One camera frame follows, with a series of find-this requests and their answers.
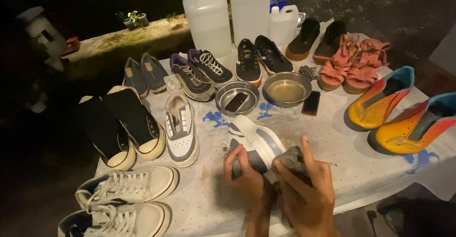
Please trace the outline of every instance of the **white shoelace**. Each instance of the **white shoelace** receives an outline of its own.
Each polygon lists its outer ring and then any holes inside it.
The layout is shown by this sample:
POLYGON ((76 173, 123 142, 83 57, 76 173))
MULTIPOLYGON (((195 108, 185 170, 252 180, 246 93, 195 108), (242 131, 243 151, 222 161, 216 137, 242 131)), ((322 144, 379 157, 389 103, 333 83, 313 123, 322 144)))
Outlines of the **white shoelace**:
POLYGON ((215 74, 220 76, 223 73, 222 68, 220 67, 219 63, 214 58, 214 56, 212 56, 212 54, 203 53, 200 56, 200 60, 201 60, 201 63, 208 66, 212 71, 214 71, 215 74))
POLYGON ((204 83, 203 81, 201 81, 199 79, 199 77, 195 74, 195 72, 193 72, 193 70, 191 70, 189 65, 180 66, 180 69, 182 69, 182 71, 184 71, 190 77, 190 80, 195 85, 199 85, 199 83, 204 83))
POLYGON ((88 228, 87 230, 96 236, 97 234, 113 237, 130 237, 133 236, 134 225, 136 223, 136 210, 121 212, 113 205, 98 205, 97 210, 89 211, 88 214, 103 213, 104 216, 109 217, 109 221, 103 224, 99 229, 88 228))
MULTIPOLYGON (((86 206, 88 207, 92 200, 99 200, 103 197, 115 199, 124 193, 145 193, 149 176, 148 173, 112 172, 108 178, 110 182, 108 183, 108 180, 100 182, 95 188, 94 194, 87 200, 86 206)), ((87 190, 79 190, 76 193, 91 194, 87 190)))

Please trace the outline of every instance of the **white sneaker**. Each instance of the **white sneaker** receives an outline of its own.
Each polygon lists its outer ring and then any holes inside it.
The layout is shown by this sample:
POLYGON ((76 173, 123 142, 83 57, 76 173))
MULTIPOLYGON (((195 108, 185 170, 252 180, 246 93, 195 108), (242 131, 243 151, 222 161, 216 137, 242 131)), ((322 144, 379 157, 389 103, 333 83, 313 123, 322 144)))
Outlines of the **white sneaker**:
POLYGON ((170 224, 170 211, 157 203, 97 205, 60 221, 58 237, 162 237, 170 224))
POLYGON ((85 208, 90 205, 113 203, 142 203, 157 201, 177 187, 176 169, 154 165, 133 171, 111 171, 83 183, 76 191, 76 200, 85 208))
MULTIPOLYGON (((246 116, 238 115, 228 125, 228 150, 242 144, 247 150, 248 163, 260 174, 271 170, 272 160, 286 151, 280 139, 269 128, 258 126, 246 116)), ((242 175, 239 162, 233 162, 234 175, 242 175)))
POLYGON ((169 155, 177 167, 190 167, 199 155, 193 107, 184 94, 172 94, 166 101, 165 113, 169 155))

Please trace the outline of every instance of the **black sneaker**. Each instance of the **black sneaker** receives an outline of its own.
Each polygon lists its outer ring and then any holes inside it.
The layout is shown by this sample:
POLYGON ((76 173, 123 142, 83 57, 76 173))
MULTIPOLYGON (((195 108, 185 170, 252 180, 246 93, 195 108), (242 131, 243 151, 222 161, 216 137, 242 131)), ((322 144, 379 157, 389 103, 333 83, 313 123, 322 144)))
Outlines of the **black sneaker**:
POLYGON ((182 85, 188 98, 208 102, 215 97, 215 88, 209 80, 197 70, 190 60, 174 53, 170 58, 171 72, 182 85))
POLYGON ((247 38, 237 46, 236 77, 254 86, 261 85, 261 70, 256 57, 255 46, 247 38))
POLYGON ((134 88, 115 86, 103 98, 103 103, 125 127, 141 157, 155 159, 164 152, 165 131, 142 105, 134 88))
POLYGON ((233 73, 221 65, 208 51, 190 49, 188 60, 209 80, 215 88, 234 81, 233 73))
POLYGON ((255 49, 258 53, 258 60, 265 67, 268 76, 279 72, 295 71, 293 64, 283 56, 276 44, 266 36, 260 35, 255 39, 255 49))
POLYGON ((136 160, 133 142, 100 97, 84 96, 74 111, 74 117, 100 152, 106 166, 123 171, 133 166, 136 160))
POLYGON ((286 48, 285 55, 287 58, 297 62, 307 58, 312 44, 319 34, 320 23, 316 19, 305 19, 299 35, 286 48))
POLYGON ((341 35, 346 34, 345 23, 336 20, 331 23, 327 28, 322 42, 318 45, 314 53, 314 61, 316 64, 324 65, 325 59, 315 58, 315 56, 331 58, 340 47, 341 35))

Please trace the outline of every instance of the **yellow shoe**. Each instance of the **yellow shoe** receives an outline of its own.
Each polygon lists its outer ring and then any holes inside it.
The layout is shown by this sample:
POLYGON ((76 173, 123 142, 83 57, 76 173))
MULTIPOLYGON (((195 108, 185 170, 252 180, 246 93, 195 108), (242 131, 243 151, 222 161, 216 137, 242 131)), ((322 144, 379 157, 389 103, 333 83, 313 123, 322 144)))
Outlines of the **yellow shoe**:
POLYGON ((351 122, 347 125, 354 130, 374 129, 385 123, 393 109, 405 97, 414 84, 412 67, 400 67, 378 82, 356 99, 348 108, 351 122))
POLYGON ((381 126, 375 139, 398 154, 415 154, 456 123, 456 92, 440 94, 381 126))

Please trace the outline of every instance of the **plastic jug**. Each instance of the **plastic jug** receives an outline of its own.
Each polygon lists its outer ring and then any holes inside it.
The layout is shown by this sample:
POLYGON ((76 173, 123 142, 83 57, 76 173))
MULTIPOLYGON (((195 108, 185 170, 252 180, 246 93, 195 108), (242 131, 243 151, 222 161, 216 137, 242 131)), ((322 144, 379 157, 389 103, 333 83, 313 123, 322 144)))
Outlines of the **plastic jug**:
POLYGON ((195 47, 216 58, 231 53, 227 0, 182 0, 182 4, 195 47))
POLYGON ((255 42, 255 38, 259 35, 268 36, 271 0, 230 1, 236 45, 244 38, 255 42))
POLYGON ((279 7, 272 7, 269 21, 269 39, 277 46, 288 45, 296 36, 298 25, 298 7, 287 5, 279 12, 279 7))

